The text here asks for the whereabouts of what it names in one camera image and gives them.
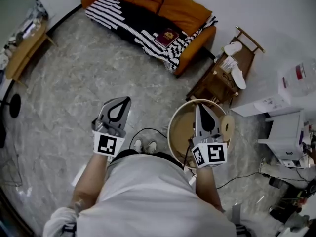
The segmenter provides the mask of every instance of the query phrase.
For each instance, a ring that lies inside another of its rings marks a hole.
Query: marble floor
[[[163,130],[168,125],[211,63],[201,60],[176,79],[160,61],[88,20],[82,9],[63,22],[52,38],[58,47],[44,45],[38,61],[22,76],[27,88],[15,84],[10,92],[9,99],[14,93],[21,95],[19,117],[12,119],[8,108],[3,113],[7,139],[1,158],[12,160],[2,168],[1,177],[13,178],[21,185],[2,187],[38,235],[51,213],[70,202],[71,183],[92,155],[90,124],[103,102],[131,97],[125,128],[127,148],[141,128]],[[264,116],[231,115],[236,119],[234,149],[228,163],[214,169],[218,186],[238,175],[256,172],[262,156],[270,154],[256,143],[259,136],[269,132]],[[141,136],[145,140],[156,138],[159,149],[168,151],[166,140],[159,134],[144,132]],[[268,215],[268,208],[282,194],[268,181],[252,175],[219,190],[224,208],[243,202],[243,210],[265,224],[263,236],[274,235],[279,226]]]

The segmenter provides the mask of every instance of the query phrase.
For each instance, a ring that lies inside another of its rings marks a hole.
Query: striped blanket
[[[122,39],[141,46],[146,54],[163,60],[171,72],[177,69],[180,55],[190,42],[205,28],[217,22],[215,16],[211,15],[193,35],[188,36],[170,20],[123,0],[97,0],[87,7],[85,13]],[[164,48],[154,39],[167,28],[179,33],[179,38]]]

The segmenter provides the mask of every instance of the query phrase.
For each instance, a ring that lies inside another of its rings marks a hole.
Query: leather couch
[[[83,8],[87,8],[96,0],[81,0]],[[192,0],[124,0],[145,7],[159,16],[172,21],[189,36],[193,34],[211,15],[212,11]],[[179,77],[208,40],[213,40],[216,27],[204,29],[182,52],[178,68],[174,75]]]

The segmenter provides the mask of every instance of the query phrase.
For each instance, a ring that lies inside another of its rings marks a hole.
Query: bottle
[[[316,91],[316,60],[308,59],[291,68],[283,77],[283,84],[292,97],[304,97]]]

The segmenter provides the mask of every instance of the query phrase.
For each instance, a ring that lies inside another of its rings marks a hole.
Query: wooden table
[[[49,36],[47,36],[46,27],[47,21],[42,21],[41,27],[34,33],[34,35],[24,39],[17,47],[5,68],[5,77],[7,79],[12,79],[19,84],[24,85],[19,80],[20,75],[36,50],[46,39],[49,40],[53,45],[57,46],[54,41]]]
[[[236,28],[240,31],[240,33],[237,37],[234,37],[231,42],[239,41],[242,44],[242,50],[233,55],[233,58],[238,61],[238,67],[242,71],[243,78],[246,80],[255,56],[255,52],[258,49],[260,49],[262,52],[265,51],[243,29],[238,26],[236,26]],[[256,45],[256,48],[253,51],[251,51],[244,43],[239,40],[241,34],[244,34]],[[227,57],[227,54],[223,52],[218,58],[217,62],[213,63],[209,67],[202,78],[187,94],[187,101],[191,99],[202,98],[211,100],[215,103],[223,103],[227,100],[231,100],[234,96],[238,96],[239,88],[235,84],[231,73],[226,73],[220,68],[220,65]]]

